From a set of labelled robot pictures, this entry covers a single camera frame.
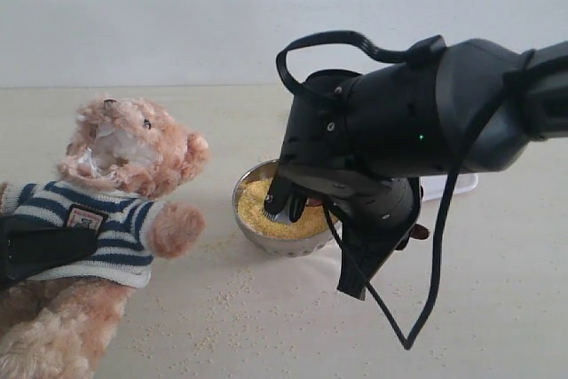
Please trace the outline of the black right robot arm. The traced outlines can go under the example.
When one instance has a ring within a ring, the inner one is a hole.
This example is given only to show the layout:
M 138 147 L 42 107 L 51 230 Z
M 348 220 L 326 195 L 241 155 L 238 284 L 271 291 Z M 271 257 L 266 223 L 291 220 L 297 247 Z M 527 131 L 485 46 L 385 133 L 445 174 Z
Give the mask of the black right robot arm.
M 328 44 L 353 46 L 381 68 L 297 81 L 288 53 Z M 276 69 L 293 103 L 264 214 L 292 223 L 318 199 L 343 222 L 344 243 L 366 256 L 410 238 L 421 178 L 502 171 L 529 143 L 567 134 L 566 43 L 517 53 L 433 36 L 390 51 L 332 31 L 290 43 Z

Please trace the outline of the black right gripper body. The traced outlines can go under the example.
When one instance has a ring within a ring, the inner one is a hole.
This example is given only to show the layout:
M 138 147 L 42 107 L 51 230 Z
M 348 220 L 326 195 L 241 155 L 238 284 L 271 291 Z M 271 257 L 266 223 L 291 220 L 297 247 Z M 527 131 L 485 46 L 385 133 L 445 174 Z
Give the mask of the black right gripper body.
M 321 200 L 343 225 L 363 233 L 386 233 L 401 240 L 402 250 L 421 209 L 419 178 L 372 178 L 354 170 L 317 170 L 277 166 L 275 174 L 292 183 L 293 193 Z

